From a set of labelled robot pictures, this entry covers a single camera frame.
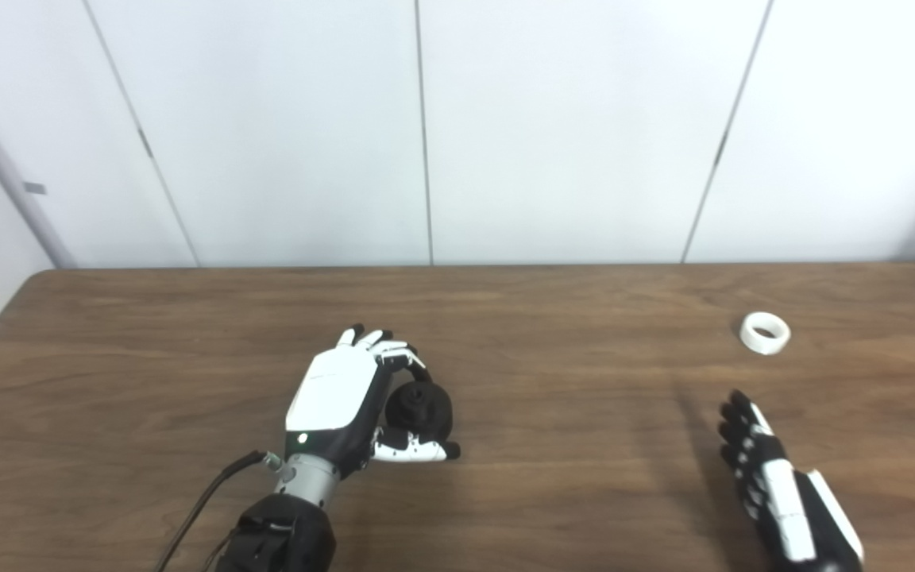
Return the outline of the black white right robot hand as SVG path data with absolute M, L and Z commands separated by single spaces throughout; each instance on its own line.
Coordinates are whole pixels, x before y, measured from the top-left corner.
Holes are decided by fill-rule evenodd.
M 861 571 L 864 549 L 823 474 L 796 470 L 759 406 L 732 391 L 720 408 L 722 459 L 772 571 Z

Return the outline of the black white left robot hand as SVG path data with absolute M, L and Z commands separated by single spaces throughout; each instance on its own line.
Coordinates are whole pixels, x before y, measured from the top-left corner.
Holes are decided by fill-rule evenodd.
M 374 460 L 457 460 L 453 426 L 450 395 L 417 349 L 356 323 L 310 362 L 284 417 L 284 453 L 319 458 L 345 479 Z

